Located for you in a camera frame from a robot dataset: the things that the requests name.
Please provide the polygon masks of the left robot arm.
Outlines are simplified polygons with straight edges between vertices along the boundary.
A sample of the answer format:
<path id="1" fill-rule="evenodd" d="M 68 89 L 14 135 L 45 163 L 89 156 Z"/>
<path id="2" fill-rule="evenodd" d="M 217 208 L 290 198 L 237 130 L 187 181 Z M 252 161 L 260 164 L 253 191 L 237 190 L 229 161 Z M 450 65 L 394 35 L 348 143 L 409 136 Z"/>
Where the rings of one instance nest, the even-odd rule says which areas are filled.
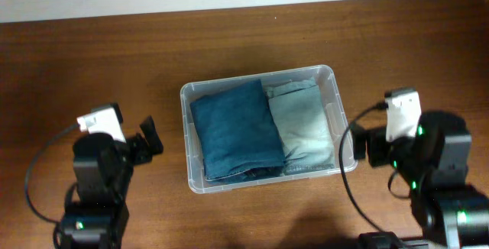
<path id="1" fill-rule="evenodd" d="M 56 248 L 119 249 L 129 219 L 126 196 L 137 165 L 150 163 L 164 146 L 154 120 L 125 142 L 110 134 L 82 136 L 73 145 L 76 182 L 64 199 L 64 214 L 53 231 Z"/>

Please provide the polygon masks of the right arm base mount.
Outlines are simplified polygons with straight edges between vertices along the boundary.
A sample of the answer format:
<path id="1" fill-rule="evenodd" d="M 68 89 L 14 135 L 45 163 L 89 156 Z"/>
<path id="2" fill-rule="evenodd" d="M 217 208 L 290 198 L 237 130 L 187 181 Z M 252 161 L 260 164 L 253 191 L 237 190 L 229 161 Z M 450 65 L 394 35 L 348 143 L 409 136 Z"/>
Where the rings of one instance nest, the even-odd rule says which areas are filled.
<path id="1" fill-rule="evenodd" d="M 368 232 L 358 236 L 358 249 L 433 249 L 437 244 L 422 238 L 399 238 L 393 232 Z"/>

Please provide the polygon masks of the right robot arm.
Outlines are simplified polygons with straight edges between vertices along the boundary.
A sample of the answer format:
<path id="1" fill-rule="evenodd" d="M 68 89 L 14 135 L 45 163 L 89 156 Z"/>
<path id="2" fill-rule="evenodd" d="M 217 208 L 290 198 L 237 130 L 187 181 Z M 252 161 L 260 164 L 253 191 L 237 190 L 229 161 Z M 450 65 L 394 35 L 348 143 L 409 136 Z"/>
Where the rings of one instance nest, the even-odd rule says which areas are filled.
<path id="1" fill-rule="evenodd" d="M 445 248 L 488 246 L 488 197 L 466 182 L 471 134 L 456 114 L 421 114 L 413 137 L 389 142 L 384 127 L 348 126 L 354 158 L 372 167 L 391 165 L 410 188 L 413 217 L 423 242 Z"/>

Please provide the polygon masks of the dark blue jeans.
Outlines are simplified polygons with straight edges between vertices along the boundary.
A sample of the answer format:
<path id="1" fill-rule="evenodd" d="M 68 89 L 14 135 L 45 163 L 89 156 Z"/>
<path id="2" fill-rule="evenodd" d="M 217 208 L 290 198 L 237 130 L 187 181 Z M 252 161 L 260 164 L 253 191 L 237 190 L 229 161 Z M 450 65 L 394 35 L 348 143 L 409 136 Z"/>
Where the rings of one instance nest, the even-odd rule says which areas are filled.
<path id="1" fill-rule="evenodd" d="M 190 103 L 209 182 L 240 183 L 268 176 L 285 154 L 260 80 Z"/>

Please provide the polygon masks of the light grey jeans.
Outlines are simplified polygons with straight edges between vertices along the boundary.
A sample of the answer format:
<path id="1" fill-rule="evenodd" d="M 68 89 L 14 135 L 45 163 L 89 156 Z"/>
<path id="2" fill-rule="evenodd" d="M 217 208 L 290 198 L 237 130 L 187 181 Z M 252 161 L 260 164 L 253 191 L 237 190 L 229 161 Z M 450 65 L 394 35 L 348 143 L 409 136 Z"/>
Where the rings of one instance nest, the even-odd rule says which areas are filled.
<path id="1" fill-rule="evenodd" d="M 283 174 L 335 167 L 335 147 L 314 78 L 264 89 L 285 154 Z"/>

